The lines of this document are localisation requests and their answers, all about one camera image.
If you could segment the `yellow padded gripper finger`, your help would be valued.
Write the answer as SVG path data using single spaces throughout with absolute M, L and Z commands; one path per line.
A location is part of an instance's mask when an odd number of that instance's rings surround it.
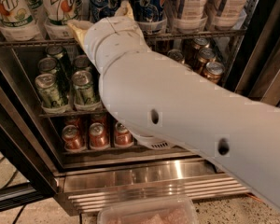
M 86 33 L 92 27 L 92 23 L 89 21 L 70 20 L 67 26 L 71 30 L 76 42 L 83 48 Z
M 115 17 L 124 16 L 130 19 L 134 19 L 133 8 L 129 1 L 123 0 L 120 4 L 120 7 L 115 12 Z

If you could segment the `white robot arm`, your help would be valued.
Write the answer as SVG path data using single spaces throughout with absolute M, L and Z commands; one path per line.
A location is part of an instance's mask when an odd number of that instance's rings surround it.
M 194 151 L 280 212 L 280 108 L 152 51 L 128 16 L 67 25 L 98 70 L 101 100 L 116 120 Z

